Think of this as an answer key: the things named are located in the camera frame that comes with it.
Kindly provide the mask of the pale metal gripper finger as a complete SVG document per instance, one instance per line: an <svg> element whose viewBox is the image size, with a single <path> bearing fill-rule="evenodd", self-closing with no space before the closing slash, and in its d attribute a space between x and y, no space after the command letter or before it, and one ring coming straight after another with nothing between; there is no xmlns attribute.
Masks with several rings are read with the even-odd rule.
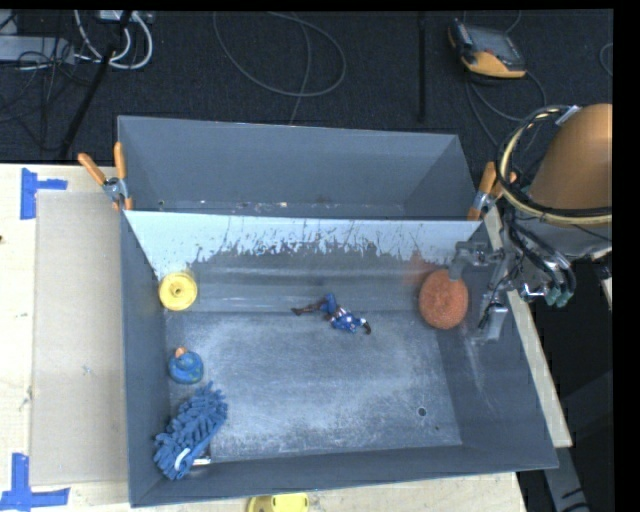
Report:
<svg viewBox="0 0 640 512"><path fill-rule="evenodd" d="M455 254L448 267L451 281L459 281L466 267L481 267L487 265L488 245L483 242L457 242Z"/></svg>
<svg viewBox="0 0 640 512"><path fill-rule="evenodd" d="M483 341L493 342L500 338L508 312L509 308L504 301L492 298L488 300L479 322Z"/></svg>

